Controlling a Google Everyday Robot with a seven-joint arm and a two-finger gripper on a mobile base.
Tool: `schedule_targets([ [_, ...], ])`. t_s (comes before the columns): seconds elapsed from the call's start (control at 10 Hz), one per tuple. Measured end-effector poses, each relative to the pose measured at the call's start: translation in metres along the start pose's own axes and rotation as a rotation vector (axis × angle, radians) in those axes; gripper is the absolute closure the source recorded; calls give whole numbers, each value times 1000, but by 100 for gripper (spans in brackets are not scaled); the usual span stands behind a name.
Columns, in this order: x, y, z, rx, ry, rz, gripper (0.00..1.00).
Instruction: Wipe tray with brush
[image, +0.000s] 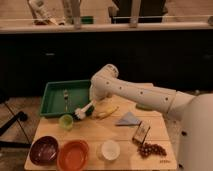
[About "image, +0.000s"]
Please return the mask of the green object behind arm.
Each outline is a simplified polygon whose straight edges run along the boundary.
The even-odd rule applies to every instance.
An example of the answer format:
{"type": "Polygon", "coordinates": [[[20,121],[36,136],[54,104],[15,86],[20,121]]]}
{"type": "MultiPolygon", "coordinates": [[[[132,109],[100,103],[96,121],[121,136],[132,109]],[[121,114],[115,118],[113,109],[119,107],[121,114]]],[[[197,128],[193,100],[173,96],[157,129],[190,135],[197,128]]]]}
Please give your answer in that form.
{"type": "Polygon", "coordinates": [[[137,109],[140,109],[140,110],[145,110],[145,111],[151,111],[152,109],[145,106],[145,105],[142,105],[142,104],[136,104],[136,108],[137,109]]]}

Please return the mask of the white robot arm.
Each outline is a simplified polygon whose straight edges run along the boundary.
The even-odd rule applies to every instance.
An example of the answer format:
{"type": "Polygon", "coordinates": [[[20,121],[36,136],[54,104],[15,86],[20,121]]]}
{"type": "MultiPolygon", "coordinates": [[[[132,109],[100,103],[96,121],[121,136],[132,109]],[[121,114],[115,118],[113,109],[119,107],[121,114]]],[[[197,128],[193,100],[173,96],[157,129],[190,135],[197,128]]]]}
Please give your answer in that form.
{"type": "Polygon", "coordinates": [[[115,65],[102,67],[91,78],[90,97],[99,101],[116,94],[179,120],[177,171],[213,171],[213,93],[195,96],[120,80],[118,75],[115,65]]]}

